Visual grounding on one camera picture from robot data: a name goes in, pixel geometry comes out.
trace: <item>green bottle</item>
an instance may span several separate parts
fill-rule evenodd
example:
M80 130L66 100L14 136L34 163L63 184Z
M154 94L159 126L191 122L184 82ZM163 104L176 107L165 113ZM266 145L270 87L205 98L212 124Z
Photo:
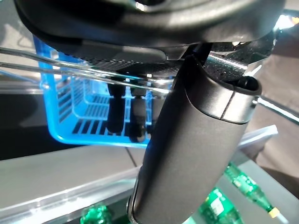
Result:
M246 198L266 210L272 218L279 215L279 210L270 204L256 182L242 172L235 164L230 162L224 173Z
M234 204L218 188L208 195L199 212L207 224L244 224Z
M83 211L80 224L111 224L112 217L107 206L98 204L93 205Z

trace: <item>bottle cap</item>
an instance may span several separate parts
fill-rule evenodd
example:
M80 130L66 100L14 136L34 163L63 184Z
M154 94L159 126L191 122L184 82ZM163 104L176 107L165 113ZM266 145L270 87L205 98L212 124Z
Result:
M279 214L280 214L280 211L276 207L273 208L271 211L269 211L269 215L271 216L271 218L275 218Z

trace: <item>metal wire rod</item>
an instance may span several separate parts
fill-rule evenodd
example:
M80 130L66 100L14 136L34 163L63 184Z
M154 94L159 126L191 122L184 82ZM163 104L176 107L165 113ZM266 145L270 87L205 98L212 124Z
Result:
M119 73L116 73L116 72L93 69L93 68L91 68L89 66L86 66L86 65L59 61L59 60L56 60L56 59L43 57L43 56L31 53L31 52L26 52L26 51L22 51L22 50L0 48L0 53L5 54L5 55L24 57L24 58L32 59L32 60L35 60L35 61L51 64L51 65L61 67L61 68L77 69L77 70L82 70L84 72L100 74L101 76L105 75L105 76L108 76L108 77L120 77L120 78L124 78L124 79L128 78L130 80L133 79L133 80L140 80L140 81L154 82L154 83L160 83L161 82L161 79L136 77L136 76L130 76L130 75L123 75L123 74L119 74ZM165 80L165 82L168 82L168 83L171 83L172 81L173 81L173 79L169 79L169 80L166 79Z

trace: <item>cylindrical plastic part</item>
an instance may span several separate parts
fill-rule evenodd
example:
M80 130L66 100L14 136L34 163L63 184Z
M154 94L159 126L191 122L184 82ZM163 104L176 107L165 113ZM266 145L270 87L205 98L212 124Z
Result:
M184 80L194 72L198 77L206 75L203 70L192 70L200 66L194 63L191 59L179 72L146 149L129 202L133 223L183 223L214 187L246 128L246 124L213 118L194 106L187 93L195 87L192 80L189 86Z

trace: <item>plastic basket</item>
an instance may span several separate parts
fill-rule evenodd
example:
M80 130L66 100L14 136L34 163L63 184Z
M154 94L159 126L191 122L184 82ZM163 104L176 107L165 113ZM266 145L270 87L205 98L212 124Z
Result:
M62 61L85 63L80 59L57 52L34 37L36 53ZM41 68L52 66L39 63ZM44 92L47 121L50 134L58 141L67 144L99 144L127 147L146 147L149 138L145 133L142 143L132 142L126 134L130 122L131 91L126 87L124 127L120 134L111 134L106 128L109 111L107 84L96 80L41 74L41 88ZM146 127L151 125L151 92L144 97L146 101Z

